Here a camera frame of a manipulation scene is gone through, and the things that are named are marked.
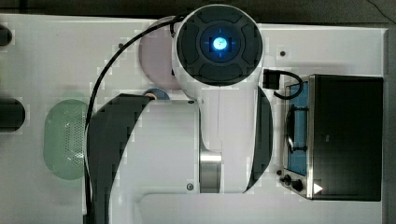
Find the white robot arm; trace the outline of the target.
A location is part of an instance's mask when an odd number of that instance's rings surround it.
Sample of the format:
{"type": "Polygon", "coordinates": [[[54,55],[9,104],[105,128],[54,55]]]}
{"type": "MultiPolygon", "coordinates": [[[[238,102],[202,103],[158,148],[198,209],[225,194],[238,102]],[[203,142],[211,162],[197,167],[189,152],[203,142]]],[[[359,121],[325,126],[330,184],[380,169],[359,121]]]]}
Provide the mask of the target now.
{"type": "Polygon", "coordinates": [[[175,18],[172,69],[185,99],[121,93],[86,131],[85,224],[143,224],[150,194],[245,193],[271,159],[272,108],[259,84],[257,23],[226,5],[175,18]]]}

